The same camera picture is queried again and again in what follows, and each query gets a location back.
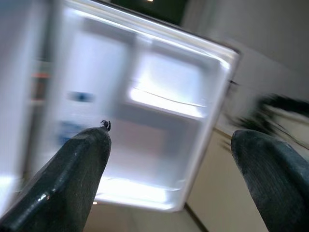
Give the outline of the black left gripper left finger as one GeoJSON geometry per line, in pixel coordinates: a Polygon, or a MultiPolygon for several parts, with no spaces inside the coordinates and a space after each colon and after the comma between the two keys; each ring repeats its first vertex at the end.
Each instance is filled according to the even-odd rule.
{"type": "Polygon", "coordinates": [[[0,219],[2,232],[81,232],[110,152],[111,122],[67,140],[0,219]]]}

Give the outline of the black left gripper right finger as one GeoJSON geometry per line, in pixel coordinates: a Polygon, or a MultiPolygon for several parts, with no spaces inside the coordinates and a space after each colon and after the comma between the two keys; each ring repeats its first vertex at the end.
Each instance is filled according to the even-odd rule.
{"type": "Polygon", "coordinates": [[[309,230],[309,162],[288,143],[254,130],[237,130],[231,151],[270,232],[309,230]]]}

